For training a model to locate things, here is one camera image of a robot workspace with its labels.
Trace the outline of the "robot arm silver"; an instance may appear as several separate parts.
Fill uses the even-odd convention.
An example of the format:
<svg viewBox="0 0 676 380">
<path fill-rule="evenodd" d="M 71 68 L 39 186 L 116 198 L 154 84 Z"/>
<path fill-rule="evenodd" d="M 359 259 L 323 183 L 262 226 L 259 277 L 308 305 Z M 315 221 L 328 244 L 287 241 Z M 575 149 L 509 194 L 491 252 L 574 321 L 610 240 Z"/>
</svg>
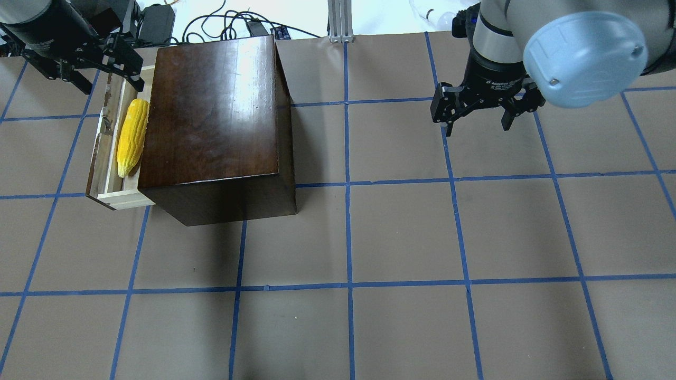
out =
<svg viewBox="0 0 676 380">
<path fill-rule="evenodd" d="M 546 103 L 584 108 L 674 70 L 674 1 L 481 1 L 451 33 L 470 50 L 463 82 L 440 82 L 430 104 L 447 136 L 473 111 L 502 108 L 509 130 Z"/>
<path fill-rule="evenodd" d="M 46 79 L 63 80 L 89 94 L 81 70 L 120 75 L 137 91 L 143 60 L 130 44 L 140 17 L 135 1 L 2 1 L 3 36 Z"/>
</svg>

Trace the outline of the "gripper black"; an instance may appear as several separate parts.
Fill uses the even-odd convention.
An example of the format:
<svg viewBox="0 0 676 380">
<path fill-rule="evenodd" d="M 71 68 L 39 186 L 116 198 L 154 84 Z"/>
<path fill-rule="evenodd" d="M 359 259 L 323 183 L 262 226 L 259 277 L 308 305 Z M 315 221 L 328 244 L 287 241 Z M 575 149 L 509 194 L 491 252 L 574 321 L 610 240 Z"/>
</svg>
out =
<svg viewBox="0 0 676 380">
<path fill-rule="evenodd" d="M 430 116 L 435 123 L 446 123 L 446 137 L 450 137 L 459 118 L 474 110 L 501 106 L 501 125 L 509 131 L 516 117 L 533 113 L 545 103 L 522 62 L 493 62 L 479 53 L 470 53 L 461 85 L 439 83 L 435 87 Z"/>
<path fill-rule="evenodd" d="M 3 33 L 24 59 L 48 80 L 91 94 L 92 82 L 73 68 L 99 68 L 123 77 L 140 93 L 143 59 L 120 32 L 99 39 L 68 1 L 4 1 Z"/>
</svg>

